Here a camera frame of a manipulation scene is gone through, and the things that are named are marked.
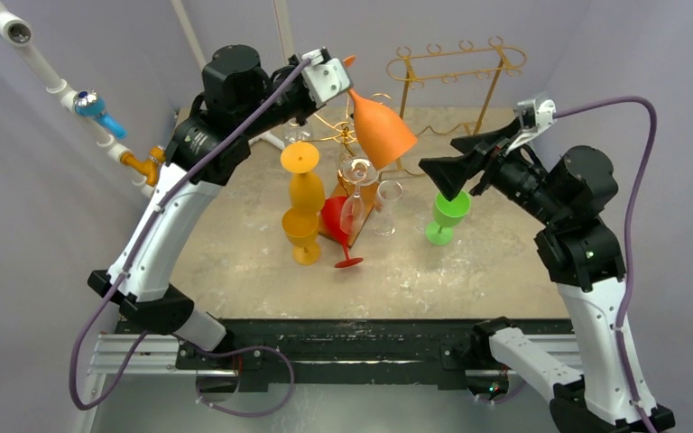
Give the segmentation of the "orange goblet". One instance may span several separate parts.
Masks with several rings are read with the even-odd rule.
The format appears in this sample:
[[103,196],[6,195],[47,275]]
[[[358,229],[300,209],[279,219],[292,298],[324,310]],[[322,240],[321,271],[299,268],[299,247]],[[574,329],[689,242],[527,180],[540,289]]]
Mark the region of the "orange goblet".
[[417,144],[417,136],[391,108],[361,97],[353,89],[348,94],[354,106],[356,139],[377,170],[395,162]]

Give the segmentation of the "gold scroll wine glass rack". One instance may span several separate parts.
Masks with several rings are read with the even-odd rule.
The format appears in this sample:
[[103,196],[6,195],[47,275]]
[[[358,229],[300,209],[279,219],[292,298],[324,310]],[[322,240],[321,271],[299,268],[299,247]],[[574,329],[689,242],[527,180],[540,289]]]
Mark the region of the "gold scroll wine glass rack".
[[390,107],[373,99],[348,92],[352,103],[352,120],[347,123],[350,136],[359,142],[362,154],[350,150],[337,166],[337,179],[345,202],[334,217],[323,217],[331,227],[325,234],[345,248],[351,247],[374,206],[375,190],[380,171],[400,159],[416,143],[417,138],[406,123]]

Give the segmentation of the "red goblet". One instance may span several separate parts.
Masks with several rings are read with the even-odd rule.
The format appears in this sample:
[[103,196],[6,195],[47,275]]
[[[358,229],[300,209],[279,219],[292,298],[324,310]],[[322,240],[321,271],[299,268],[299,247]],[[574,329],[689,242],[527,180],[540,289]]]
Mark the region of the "red goblet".
[[341,245],[345,259],[334,265],[335,268],[342,269],[361,263],[362,257],[352,258],[349,255],[349,235],[341,228],[341,211],[345,202],[346,196],[334,196],[328,198],[324,202],[324,206],[320,211],[323,223],[331,237]]

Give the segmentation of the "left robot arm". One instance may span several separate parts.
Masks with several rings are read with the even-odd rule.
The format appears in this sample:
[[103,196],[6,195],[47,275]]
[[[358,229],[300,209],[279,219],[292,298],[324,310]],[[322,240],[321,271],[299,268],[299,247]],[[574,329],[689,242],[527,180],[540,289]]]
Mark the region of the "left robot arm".
[[230,363],[226,329],[171,284],[195,225],[250,154],[250,141],[289,121],[305,122],[352,81],[345,60],[324,49],[291,57],[272,73],[258,51],[228,45],[203,67],[203,91],[176,126],[152,197],[125,249],[88,286],[151,334],[174,335],[198,347],[209,368]]

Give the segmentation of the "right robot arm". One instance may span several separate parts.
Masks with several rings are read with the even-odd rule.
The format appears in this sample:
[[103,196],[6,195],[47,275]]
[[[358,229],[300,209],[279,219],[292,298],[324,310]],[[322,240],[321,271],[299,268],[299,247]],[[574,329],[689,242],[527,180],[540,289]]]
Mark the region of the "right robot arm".
[[423,158],[420,168],[444,198],[495,189],[541,223],[537,253],[568,311],[582,365],[562,363],[507,318],[474,328],[473,360],[518,373],[548,403],[561,432],[673,428],[673,411],[651,395],[638,364],[624,312],[623,249],[600,216],[618,191],[609,158],[580,145],[547,169],[516,124],[452,145],[456,155]]

